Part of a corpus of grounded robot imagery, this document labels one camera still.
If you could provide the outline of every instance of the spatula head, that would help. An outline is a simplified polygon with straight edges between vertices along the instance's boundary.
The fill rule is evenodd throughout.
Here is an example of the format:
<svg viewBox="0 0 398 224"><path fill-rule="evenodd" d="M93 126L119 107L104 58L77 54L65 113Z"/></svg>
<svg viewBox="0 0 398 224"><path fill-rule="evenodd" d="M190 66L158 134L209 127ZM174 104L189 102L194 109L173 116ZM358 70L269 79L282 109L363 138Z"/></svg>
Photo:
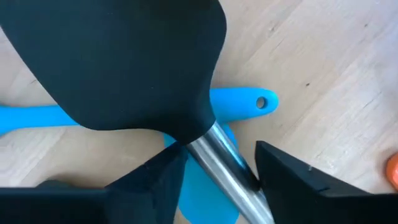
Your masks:
<svg viewBox="0 0 398 224"><path fill-rule="evenodd" d="M216 0L0 1L0 25L87 128L155 129L188 143L215 121L209 89L226 34Z"/></svg>

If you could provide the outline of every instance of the black silicone spatula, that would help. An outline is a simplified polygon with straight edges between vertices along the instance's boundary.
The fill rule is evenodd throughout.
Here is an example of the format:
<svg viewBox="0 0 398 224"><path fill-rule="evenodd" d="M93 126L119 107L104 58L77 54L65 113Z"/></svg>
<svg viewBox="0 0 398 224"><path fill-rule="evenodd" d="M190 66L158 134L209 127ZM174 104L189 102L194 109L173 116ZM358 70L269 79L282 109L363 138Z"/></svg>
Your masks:
<svg viewBox="0 0 398 224"><path fill-rule="evenodd" d="M210 105L226 34L218 1L1 1L0 25L76 122L171 135L251 223L270 220L259 182Z"/></svg>

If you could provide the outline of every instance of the hanging hole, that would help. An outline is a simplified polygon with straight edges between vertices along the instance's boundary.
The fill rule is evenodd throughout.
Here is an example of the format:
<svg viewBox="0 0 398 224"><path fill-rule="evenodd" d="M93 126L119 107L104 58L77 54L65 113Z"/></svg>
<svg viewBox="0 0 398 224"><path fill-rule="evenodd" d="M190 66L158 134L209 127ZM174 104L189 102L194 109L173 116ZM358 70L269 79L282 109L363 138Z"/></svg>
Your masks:
<svg viewBox="0 0 398 224"><path fill-rule="evenodd" d="M264 109L267 106L267 100L263 96L261 96L257 99L256 104L257 108Z"/></svg>

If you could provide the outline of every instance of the stainless steel handle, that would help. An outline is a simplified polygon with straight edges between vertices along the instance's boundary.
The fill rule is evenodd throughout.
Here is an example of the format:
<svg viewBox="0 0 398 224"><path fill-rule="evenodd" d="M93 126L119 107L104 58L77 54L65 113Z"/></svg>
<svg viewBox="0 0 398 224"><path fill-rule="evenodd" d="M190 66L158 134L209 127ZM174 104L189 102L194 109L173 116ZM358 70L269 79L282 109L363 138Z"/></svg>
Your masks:
<svg viewBox="0 0 398 224"><path fill-rule="evenodd" d="M250 223L274 223L259 181L215 122L187 149Z"/></svg>

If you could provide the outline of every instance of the wooden table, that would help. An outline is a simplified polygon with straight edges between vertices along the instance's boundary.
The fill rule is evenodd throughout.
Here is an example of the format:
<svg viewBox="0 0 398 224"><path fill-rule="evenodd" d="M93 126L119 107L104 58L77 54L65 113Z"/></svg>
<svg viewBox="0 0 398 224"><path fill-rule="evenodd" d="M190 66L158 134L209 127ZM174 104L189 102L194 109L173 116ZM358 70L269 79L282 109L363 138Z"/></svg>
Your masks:
<svg viewBox="0 0 398 224"><path fill-rule="evenodd" d="M228 33L214 87L274 90L269 116L232 124L254 168L255 140L373 193L391 192L398 151L398 2L221 0ZM55 102L0 32L0 102ZM155 131L23 129L0 138L0 185L57 177L102 187L163 149Z"/></svg>

